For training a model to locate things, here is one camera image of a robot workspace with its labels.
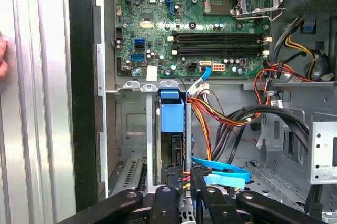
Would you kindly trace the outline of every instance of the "black wire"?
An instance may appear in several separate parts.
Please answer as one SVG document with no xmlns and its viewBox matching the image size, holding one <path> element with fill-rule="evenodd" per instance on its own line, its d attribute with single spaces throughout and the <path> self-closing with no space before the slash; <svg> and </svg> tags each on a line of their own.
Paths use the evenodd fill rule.
<svg viewBox="0 0 337 224">
<path fill-rule="evenodd" d="M 237 137 L 236 137 L 236 140 L 234 142 L 234 146 L 233 146 L 231 155 L 230 155 L 230 157 L 228 159 L 228 162 L 227 162 L 228 164 L 232 164 L 232 162 L 234 160 L 234 157 L 235 157 L 235 154 L 236 154 L 236 150 L 237 150 L 237 148 L 239 146 L 239 143 L 241 141 L 241 137 L 243 135 L 243 132 L 244 132 L 245 128 L 246 128 L 246 125 L 244 125 L 243 127 L 241 127 L 240 132 L 237 134 Z"/>
</svg>

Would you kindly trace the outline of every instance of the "sata port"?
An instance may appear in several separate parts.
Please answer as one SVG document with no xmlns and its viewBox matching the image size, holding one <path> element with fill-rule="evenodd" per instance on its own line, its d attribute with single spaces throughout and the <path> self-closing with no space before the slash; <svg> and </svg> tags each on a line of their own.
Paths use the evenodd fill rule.
<svg viewBox="0 0 337 224">
<path fill-rule="evenodd" d="M 200 61 L 200 66 L 211 66 L 212 62 L 211 61 Z"/>
</svg>

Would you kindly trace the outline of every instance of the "cable tie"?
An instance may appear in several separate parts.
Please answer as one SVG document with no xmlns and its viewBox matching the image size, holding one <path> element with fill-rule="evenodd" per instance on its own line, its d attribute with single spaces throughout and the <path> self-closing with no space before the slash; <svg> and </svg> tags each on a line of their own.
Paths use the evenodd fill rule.
<svg viewBox="0 0 337 224">
<path fill-rule="evenodd" d="M 276 76 L 278 79 L 280 79 L 281 77 L 283 65 L 284 65 L 284 60 L 280 60 L 279 66 L 277 67 L 277 73 L 276 73 Z"/>
</svg>

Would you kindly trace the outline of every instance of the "screw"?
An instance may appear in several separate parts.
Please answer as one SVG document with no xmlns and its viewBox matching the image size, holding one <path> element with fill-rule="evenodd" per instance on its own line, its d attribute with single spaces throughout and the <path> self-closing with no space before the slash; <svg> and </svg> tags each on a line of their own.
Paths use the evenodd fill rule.
<svg viewBox="0 0 337 224">
<path fill-rule="evenodd" d="M 128 195 L 126 195 L 128 198 L 134 198 L 137 197 L 137 194 L 135 194 L 133 191 L 130 191 Z"/>
<path fill-rule="evenodd" d="M 210 193 L 214 193 L 215 192 L 214 188 L 211 188 L 211 187 L 208 187 L 207 191 L 210 192 Z"/>
<path fill-rule="evenodd" d="M 244 193 L 243 196 L 244 196 L 246 199 L 252 199 L 252 198 L 253 198 L 253 195 L 251 195 L 250 193 Z"/>
</svg>

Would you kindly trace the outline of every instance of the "white connector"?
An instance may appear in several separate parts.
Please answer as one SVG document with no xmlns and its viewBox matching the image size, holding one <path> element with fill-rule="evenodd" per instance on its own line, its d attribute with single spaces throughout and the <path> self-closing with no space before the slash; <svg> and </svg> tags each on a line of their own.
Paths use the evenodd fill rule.
<svg viewBox="0 0 337 224">
<path fill-rule="evenodd" d="M 203 82 L 202 84 L 199 85 L 199 88 L 198 88 L 198 92 L 197 92 L 197 95 L 199 95 L 200 93 L 205 93 L 207 95 L 210 94 L 210 85 L 206 82 Z"/>
</svg>

